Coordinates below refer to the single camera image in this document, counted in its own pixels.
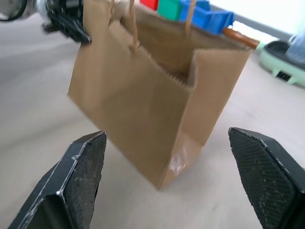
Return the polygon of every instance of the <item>kraft paper bag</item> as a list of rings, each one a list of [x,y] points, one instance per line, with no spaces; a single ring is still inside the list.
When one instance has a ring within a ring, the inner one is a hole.
[[[250,50],[133,2],[125,12],[85,0],[84,27],[92,44],[79,49],[68,95],[162,188],[200,153]]]

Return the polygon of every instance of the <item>blue container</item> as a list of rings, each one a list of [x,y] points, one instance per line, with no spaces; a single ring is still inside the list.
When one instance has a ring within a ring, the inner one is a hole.
[[[187,13],[191,2],[189,0],[180,1],[182,9],[179,21],[186,21]],[[233,25],[234,13],[231,11],[211,11],[208,1],[197,1],[193,15],[193,25],[207,31],[213,35],[223,33],[223,28]]]

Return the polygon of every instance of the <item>gray floor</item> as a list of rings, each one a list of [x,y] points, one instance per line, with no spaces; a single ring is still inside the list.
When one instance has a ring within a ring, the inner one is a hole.
[[[69,143],[96,127],[67,98],[78,45],[45,36],[35,16],[0,24],[0,228]],[[227,130],[276,138],[305,167],[305,90],[275,80],[253,55],[195,164],[159,192],[109,142],[92,229],[259,229]]]

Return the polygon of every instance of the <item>green block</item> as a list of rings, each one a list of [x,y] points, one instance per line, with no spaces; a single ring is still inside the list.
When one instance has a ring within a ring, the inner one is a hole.
[[[180,17],[181,4],[179,0],[159,0],[157,12],[171,21],[177,21]]]

